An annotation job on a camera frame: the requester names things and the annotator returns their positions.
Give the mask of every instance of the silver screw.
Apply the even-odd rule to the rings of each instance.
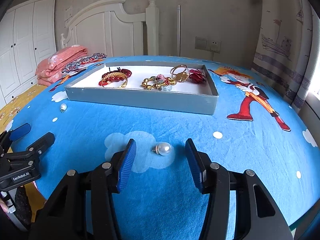
[[[210,164],[210,168],[211,168],[211,169],[214,169],[214,170],[217,170],[217,169],[220,168],[220,165],[217,164],[217,163],[211,163],[211,164]]]
[[[67,172],[67,175],[68,175],[68,176],[73,176],[73,175],[75,175],[75,174],[76,174],[76,171],[75,171],[75,170],[70,170],[70,171]]]
[[[246,170],[245,173],[249,176],[254,176],[254,171],[253,170]]]
[[[111,163],[103,163],[102,168],[109,169],[111,167]]]

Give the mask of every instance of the blue blanket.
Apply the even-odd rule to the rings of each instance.
[[[127,187],[114,194],[123,239],[198,239],[208,196],[195,188],[184,153],[185,141],[192,138],[198,151],[226,169],[254,170],[288,224],[320,198],[319,149],[295,111],[259,76],[231,65],[181,57],[118,57],[102,63],[144,60],[205,64],[220,95],[214,115],[61,100],[64,85],[86,71],[49,92],[54,84],[12,123],[12,129],[31,125],[31,132],[13,144],[14,151],[25,150],[49,131],[55,134],[55,143],[41,157],[42,177],[36,181],[44,197],[68,170],[93,170],[133,138],[137,154],[132,173]],[[68,107],[64,113],[61,103]],[[170,143],[174,152],[154,154],[151,149],[158,142]],[[232,193],[228,239],[233,238],[235,211]]]

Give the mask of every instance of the folded pink quilt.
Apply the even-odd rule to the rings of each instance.
[[[81,45],[72,45],[57,51],[51,57],[41,61],[37,66],[38,83],[50,86],[62,77],[61,70],[66,64],[87,54],[88,49]]]

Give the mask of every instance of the white headboard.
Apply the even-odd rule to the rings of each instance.
[[[143,55],[143,22],[147,25],[148,55],[159,55],[159,9],[149,0],[145,13],[127,14],[125,0],[101,0],[74,15],[61,34],[61,47],[80,44],[88,53],[109,57]]]

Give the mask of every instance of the silver pole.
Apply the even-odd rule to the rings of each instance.
[[[180,57],[180,47],[181,47],[181,10],[180,5],[178,5],[178,26],[177,26],[177,56]]]

